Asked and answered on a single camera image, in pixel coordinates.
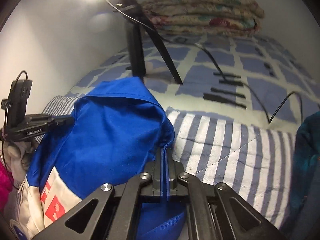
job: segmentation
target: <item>floral blanket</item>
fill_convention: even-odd
[[[264,17],[255,0],[150,0],[142,6],[166,34],[247,36],[259,32]]]

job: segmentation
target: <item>cable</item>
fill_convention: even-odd
[[[190,46],[195,46],[195,47],[198,47],[199,49],[201,49],[202,51],[204,51],[208,57],[211,59],[212,63],[215,65],[215,67],[217,68],[217,70],[219,71],[220,75],[222,76],[222,78],[225,80],[225,81],[228,81],[228,79],[226,78],[226,76],[224,75],[223,71],[220,69],[220,67],[218,66],[218,63],[216,62],[216,60],[214,59],[214,57],[211,55],[211,53],[201,44],[199,43],[180,43],[180,42],[176,42],[176,41],[170,41],[170,40],[167,40],[166,38],[162,37],[155,29],[151,28],[150,26],[130,17],[129,15],[125,14],[124,12],[122,12],[120,9],[118,9],[116,6],[114,6],[109,0],[105,0],[112,8],[114,8],[115,10],[117,10],[118,12],[120,12],[121,14],[123,14],[126,18],[130,19],[131,21],[135,22],[135,23],[138,23],[150,30],[152,30],[153,32],[157,33],[157,35],[163,40],[163,41],[166,41],[166,42],[169,42],[169,43],[175,43],[175,44],[183,44],[183,45],[190,45]],[[262,107],[265,115],[266,115],[266,118],[268,120],[268,123],[270,124],[273,120],[273,118],[276,116],[276,114],[279,112],[280,108],[284,105],[284,103],[287,101],[287,99],[292,95],[292,94],[296,94],[299,98],[299,101],[300,101],[300,113],[301,113],[301,123],[303,123],[303,110],[302,110],[302,98],[301,98],[301,95],[296,92],[296,91],[292,91],[291,93],[289,93],[286,98],[282,101],[282,103],[279,105],[279,107],[277,108],[277,110],[273,113],[273,115],[271,116],[271,118],[269,118],[269,115],[268,115],[268,111],[266,109],[266,107],[264,106],[264,104],[261,102],[261,100],[259,99],[259,97],[257,96],[257,94],[253,91],[253,89],[246,83],[243,83],[241,82],[245,87],[247,87],[251,93],[254,95],[254,97],[256,98],[256,100],[258,101],[259,105]]]
[[[10,90],[10,93],[9,93],[8,98],[10,98],[10,95],[11,95],[12,91],[14,91],[14,89],[15,89],[15,87],[16,87],[16,85],[17,85],[17,82],[18,82],[20,76],[21,76],[23,73],[26,75],[26,79],[28,79],[28,74],[27,74],[27,72],[26,72],[25,70],[22,70],[22,71],[19,73],[19,75],[17,76],[16,80],[14,81],[14,84],[13,84],[11,90]],[[8,115],[8,110],[6,109],[5,112],[4,112],[4,125],[3,125],[3,128],[2,128],[3,141],[2,141],[2,146],[1,146],[1,151],[2,151],[1,153],[2,153],[3,163],[4,163],[4,168],[5,168],[6,172],[7,172],[8,178],[9,178],[12,186],[13,186],[16,190],[19,190],[19,188],[17,188],[17,187],[14,185],[13,181],[12,181],[11,178],[10,178],[9,171],[8,171],[8,166],[7,166],[7,163],[6,163],[5,158],[4,158],[4,141],[5,141],[5,134],[4,134],[4,133],[5,133],[6,125],[7,125],[7,115]]]

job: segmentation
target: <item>silver bolt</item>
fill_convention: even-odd
[[[220,190],[227,189],[227,184],[225,184],[224,182],[218,183],[218,189],[220,189]]]
[[[110,183],[105,183],[105,184],[103,184],[103,185],[101,186],[101,189],[102,189],[103,191],[109,191],[109,190],[112,189],[112,185],[111,185]]]
[[[190,177],[189,173],[186,173],[186,172],[182,172],[179,174],[179,177],[182,178],[182,179],[187,179]]]
[[[141,179],[149,179],[150,178],[150,174],[147,172],[143,172],[140,174],[140,178]]]

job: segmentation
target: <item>white wall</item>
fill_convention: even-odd
[[[320,81],[320,28],[302,0],[257,2],[266,13],[261,33],[280,41]],[[34,81],[27,112],[41,112],[125,46],[123,19],[103,0],[22,0],[0,32],[0,98],[26,69]]]
[[[33,80],[27,112],[41,113],[125,46],[123,20],[104,0],[22,0],[0,32],[0,99],[25,69]]]

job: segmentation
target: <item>bed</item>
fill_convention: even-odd
[[[303,116],[319,110],[320,89],[308,72],[272,38],[228,38],[217,35],[166,36],[179,42],[199,42],[211,52],[225,73],[241,76],[272,114],[285,96],[298,91]],[[213,63],[198,48],[166,44],[184,85],[175,84],[150,39],[143,41],[147,75],[145,86],[166,111],[176,138],[173,157],[187,172],[209,184],[226,182],[277,228],[288,215],[291,159],[295,132],[300,125],[296,97],[284,104],[273,122],[244,87],[220,84]],[[100,82],[131,77],[127,49],[107,59],[84,76],[64,97],[50,101],[44,113],[71,113],[73,103]],[[223,95],[246,109],[204,100],[211,88],[245,95]],[[4,216],[17,227],[20,193],[12,192]]]

